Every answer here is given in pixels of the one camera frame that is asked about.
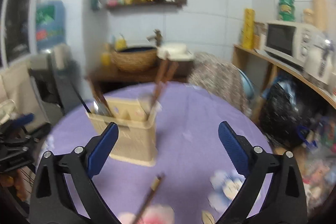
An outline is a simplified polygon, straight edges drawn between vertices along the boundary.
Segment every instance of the round table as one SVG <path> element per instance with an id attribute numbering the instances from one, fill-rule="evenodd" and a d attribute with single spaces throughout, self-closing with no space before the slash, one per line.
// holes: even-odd
<path id="1" fill-rule="evenodd" d="M 120 98 L 137 98 L 152 92 L 153 84 L 130 86 L 107 94 Z M 157 174 L 166 178 L 152 204 L 171 206 L 176 224 L 202 223 L 202 211 L 209 211 L 217 221 L 221 213 L 210 207 L 208 196 L 214 191 L 210 177 L 216 170 L 231 172 L 234 166 L 218 138 L 218 126 L 227 121 L 233 130 L 245 136 L 252 146 L 259 145 L 271 153 L 267 140 L 239 110 L 221 98 L 196 86 L 171 82 L 160 99 L 162 111 L 156 118 L 157 162 L 153 167 L 134 165 L 108 158 L 93 182 L 113 213 L 136 213 Z M 44 151 L 55 155 L 70 153 L 85 146 L 96 135 L 83 106 L 66 115 L 52 130 Z M 70 175 L 68 188 L 78 212 L 88 216 Z M 263 203 L 271 176 L 267 175 L 250 215 Z"/>

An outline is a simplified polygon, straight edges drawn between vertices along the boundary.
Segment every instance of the chopstick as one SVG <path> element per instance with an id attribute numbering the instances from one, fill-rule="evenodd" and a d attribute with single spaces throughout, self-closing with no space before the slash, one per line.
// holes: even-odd
<path id="1" fill-rule="evenodd" d="M 93 98 L 97 101 L 97 103 L 98 102 L 103 103 L 106 106 L 106 108 L 109 112 L 109 115 L 112 117 L 113 116 L 112 112 L 111 112 L 111 110 L 109 108 L 109 105 L 108 105 L 103 93 L 101 92 L 101 90 L 93 84 L 93 82 L 91 81 L 91 79 L 89 77 L 87 77 L 86 80 L 88 81 L 88 83 L 90 85 Z"/>
<path id="2" fill-rule="evenodd" d="M 152 101 L 152 105 L 155 104 L 155 102 L 159 99 L 160 95 L 162 94 L 162 91 L 164 90 L 166 83 L 170 80 L 172 80 L 172 78 L 174 77 L 174 74 L 177 70 L 177 67 L 179 66 L 179 63 L 174 61 L 172 62 L 172 64 L 170 65 L 168 72 L 166 74 L 166 76 L 163 78 L 161 83 L 157 84 L 157 87 L 154 91 L 154 95 L 153 95 L 153 101 Z"/>
<path id="3" fill-rule="evenodd" d="M 142 217 L 143 213 L 145 212 L 146 208 L 149 206 L 150 202 L 152 201 L 159 185 L 161 184 L 162 180 L 164 179 L 165 175 L 158 175 L 155 177 L 154 181 L 152 182 L 152 186 L 150 190 L 147 193 L 147 196 L 139 210 L 139 212 L 136 214 L 135 219 L 133 220 L 132 224 L 137 224 L 139 219 Z"/>
<path id="4" fill-rule="evenodd" d="M 85 108 L 87 113 L 91 113 L 91 111 L 89 110 L 89 108 L 87 107 L 87 105 L 85 104 L 85 102 L 83 101 L 83 98 L 80 96 L 78 90 L 76 89 L 75 85 L 72 83 L 72 81 L 69 79 L 70 85 L 73 88 L 73 91 L 76 93 L 78 99 L 80 100 L 80 102 L 82 103 L 83 107 Z"/>

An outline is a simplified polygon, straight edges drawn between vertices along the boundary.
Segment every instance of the wall shelf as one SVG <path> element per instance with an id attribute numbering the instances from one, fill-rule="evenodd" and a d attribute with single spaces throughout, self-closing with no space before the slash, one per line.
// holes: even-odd
<path id="1" fill-rule="evenodd" d="M 291 67 L 290 65 L 277 60 L 267 54 L 260 54 L 257 53 L 255 50 L 249 50 L 246 48 L 243 48 L 240 45 L 234 45 L 234 52 L 232 56 L 232 63 L 236 67 L 238 67 L 241 70 L 244 70 L 248 61 L 248 55 L 254 55 L 256 57 L 259 57 L 261 59 L 266 60 L 268 63 L 272 64 L 276 68 L 280 68 L 281 70 L 284 70 L 288 72 L 289 74 L 293 75 L 295 78 L 299 79 L 301 82 L 306 84 L 308 87 L 313 89 L 316 93 L 318 93 L 323 99 L 325 99 L 333 108 L 336 109 L 336 101 L 334 101 L 331 97 L 331 94 L 326 91 L 322 90 L 316 85 L 312 84 L 308 80 L 306 80 L 302 75 L 301 72 L 296 70 L 295 68 Z M 266 75 L 264 79 L 264 87 L 263 90 L 269 86 L 271 83 L 273 83 L 274 77 L 270 77 L 270 75 Z"/>
<path id="2" fill-rule="evenodd" d="M 161 7 L 161 6 L 176 6 L 182 7 L 182 5 L 186 4 L 186 0 L 183 1 L 163 1 L 163 2 L 155 2 L 155 1 L 146 1 L 141 3 L 133 3 L 130 5 L 117 5 L 117 6 L 108 6 L 106 5 L 106 9 L 109 11 L 122 10 L 127 8 L 134 7 Z"/>

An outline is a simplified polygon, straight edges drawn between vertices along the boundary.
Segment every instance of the white kettle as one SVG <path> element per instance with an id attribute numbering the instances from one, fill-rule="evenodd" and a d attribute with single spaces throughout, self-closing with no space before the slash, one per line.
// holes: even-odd
<path id="1" fill-rule="evenodd" d="M 314 85 L 328 88 L 330 73 L 334 70 L 332 64 L 333 43 L 326 39 L 310 47 L 305 61 L 303 76 Z"/>

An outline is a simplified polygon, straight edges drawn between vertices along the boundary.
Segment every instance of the woven basket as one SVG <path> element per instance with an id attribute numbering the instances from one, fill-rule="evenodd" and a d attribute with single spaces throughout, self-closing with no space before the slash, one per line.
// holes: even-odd
<path id="1" fill-rule="evenodd" d="M 138 72 L 153 67 L 156 63 L 154 47 L 130 47 L 121 52 L 113 52 L 115 65 L 122 71 Z"/>

